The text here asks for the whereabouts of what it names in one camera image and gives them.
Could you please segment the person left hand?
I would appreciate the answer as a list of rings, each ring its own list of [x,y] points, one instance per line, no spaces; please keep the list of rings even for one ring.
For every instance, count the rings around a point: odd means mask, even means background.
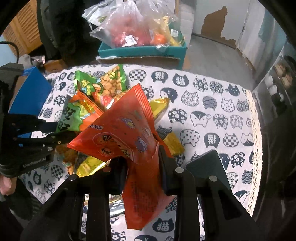
[[[17,178],[8,178],[0,175],[0,189],[2,195],[11,195],[16,190]]]

